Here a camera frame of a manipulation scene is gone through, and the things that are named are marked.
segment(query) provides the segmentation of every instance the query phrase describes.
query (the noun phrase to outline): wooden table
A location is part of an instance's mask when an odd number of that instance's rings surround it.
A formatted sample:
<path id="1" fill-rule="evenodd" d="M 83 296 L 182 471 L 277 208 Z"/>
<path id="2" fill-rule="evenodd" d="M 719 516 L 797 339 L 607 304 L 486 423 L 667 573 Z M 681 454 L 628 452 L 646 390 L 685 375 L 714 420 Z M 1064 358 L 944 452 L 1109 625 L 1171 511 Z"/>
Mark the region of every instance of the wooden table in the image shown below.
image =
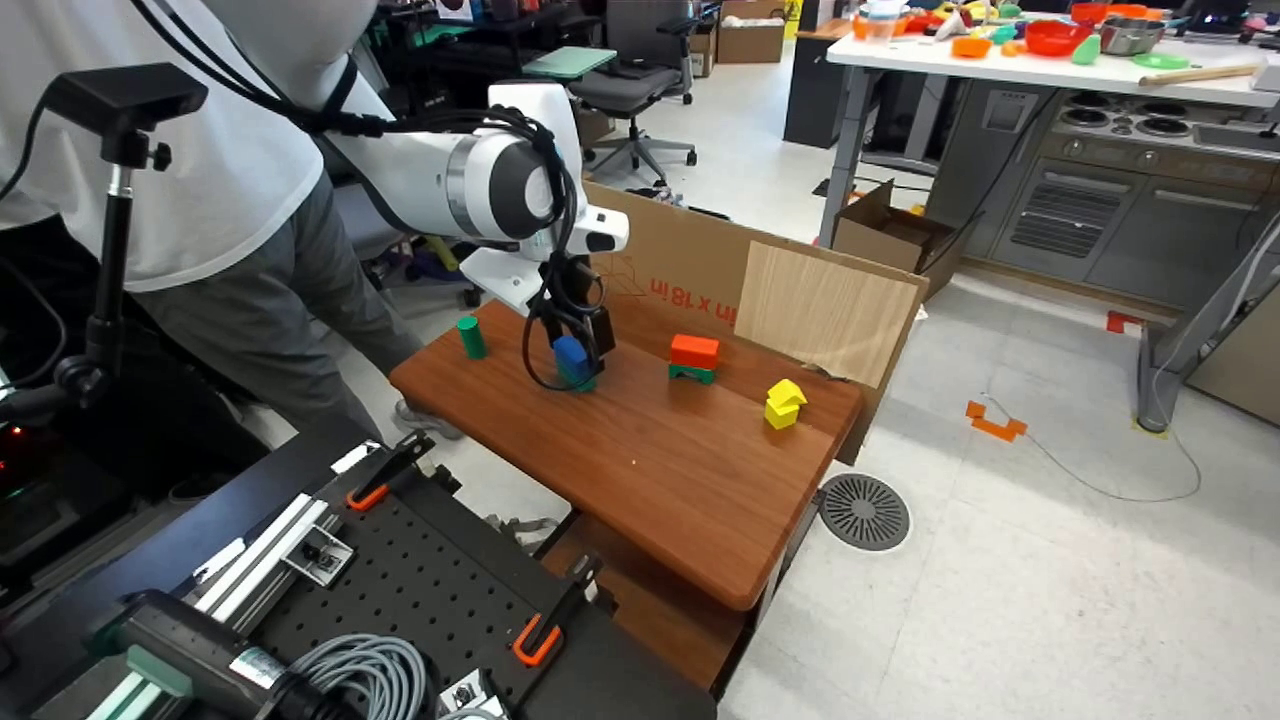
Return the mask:
<path id="1" fill-rule="evenodd" d="M 394 385 L 707 601 L 754 613 L 864 397 L 744 339 L 723 339 L 716 385 L 667 378 L 677 327 L 642 304 L 611 310 L 621 348 L 598 390 L 536 387 L 522 362 L 524 321 L 499 304 L 481 310 L 486 358 L 464 358 L 449 333 Z M 761 415 L 779 375 L 807 390 L 794 432 Z"/>

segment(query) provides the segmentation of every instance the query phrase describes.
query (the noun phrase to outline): coiled cable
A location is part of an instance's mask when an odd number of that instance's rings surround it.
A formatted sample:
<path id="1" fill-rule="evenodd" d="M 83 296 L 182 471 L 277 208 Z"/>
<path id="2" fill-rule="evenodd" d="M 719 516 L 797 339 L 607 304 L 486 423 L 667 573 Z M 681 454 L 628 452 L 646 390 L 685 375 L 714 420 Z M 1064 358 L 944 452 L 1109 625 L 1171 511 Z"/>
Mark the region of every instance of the coiled cable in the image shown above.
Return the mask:
<path id="1" fill-rule="evenodd" d="M 315 692 L 345 692 L 370 720 L 418 720 L 423 698 L 438 697 L 423 654 L 400 636 L 334 636 L 305 652 L 293 672 Z"/>

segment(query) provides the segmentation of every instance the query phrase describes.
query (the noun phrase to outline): floor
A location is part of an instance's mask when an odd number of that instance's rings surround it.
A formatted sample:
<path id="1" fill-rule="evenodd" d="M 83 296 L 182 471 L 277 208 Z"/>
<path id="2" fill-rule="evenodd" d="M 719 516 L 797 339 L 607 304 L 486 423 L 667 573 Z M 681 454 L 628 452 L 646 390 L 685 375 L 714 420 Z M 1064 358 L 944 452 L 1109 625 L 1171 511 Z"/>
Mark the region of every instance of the floor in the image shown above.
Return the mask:
<path id="1" fill-rule="evenodd" d="M 667 184 L 738 222 L 813 238 L 831 150 L 779 139 L 784 99 L 790 65 L 719 65 L 698 104 L 653 106 L 649 130 L 701 142 Z M 921 205 L 930 180 L 899 189 Z M 455 317 L 449 287 L 394 274 L 389 296 L 423 339 Z M 1138 432 L 1138 339 L 1101 317 L 1103 304 L 980 269 L 930 300 L 858 469 L 831 469 L 896 486 L 912 533 L 862 550 L 813 522 L 719 698 L 729 720 L 1280 714 L 1280 428 L 1185 390 L 1167 435 Z M 352 353 L 345 370 L 400 435 L 398 390 Z M 971 432 L 967 398 L 1027 435 Z M 274 415 L 253 423 L 290 435 Z M 474 441 L 438 454 L 481 516 L 568 511 Z"/>

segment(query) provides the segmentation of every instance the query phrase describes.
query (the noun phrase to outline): floor drain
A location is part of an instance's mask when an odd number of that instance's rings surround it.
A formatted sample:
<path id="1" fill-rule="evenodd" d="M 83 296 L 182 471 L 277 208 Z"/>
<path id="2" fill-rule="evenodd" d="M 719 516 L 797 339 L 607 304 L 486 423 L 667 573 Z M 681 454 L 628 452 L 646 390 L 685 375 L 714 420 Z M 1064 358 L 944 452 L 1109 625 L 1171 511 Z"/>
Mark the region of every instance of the floor drain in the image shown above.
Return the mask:
<path id="1" fill-rule="evenodd" d="M 910 529 L 910 504 L 873 477 L 831 477 L 815 495 L 815 516 L 852 549 L 896 549 Z"/>

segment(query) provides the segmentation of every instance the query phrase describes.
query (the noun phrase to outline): gray pants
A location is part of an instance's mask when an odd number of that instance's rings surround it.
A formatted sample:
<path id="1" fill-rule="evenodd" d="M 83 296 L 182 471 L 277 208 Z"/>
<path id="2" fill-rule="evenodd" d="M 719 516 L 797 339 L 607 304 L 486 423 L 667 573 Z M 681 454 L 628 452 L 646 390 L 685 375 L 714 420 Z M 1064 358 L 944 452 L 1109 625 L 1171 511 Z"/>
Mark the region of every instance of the gray pants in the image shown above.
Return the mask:
<path id="1" fill-rule="evenodd" d="M 338 452 L 381 441 L 381 432 L 339 378 L 312 321 L 352 339 L 381 370 L 394 370 L 420 348 L 370 284 L 334 213 L 327 180 L 239 263 L 201 284 L 145 292 L 135 300 L 176 345 L 274 405 L 296 432 L 320 435 Z"/>

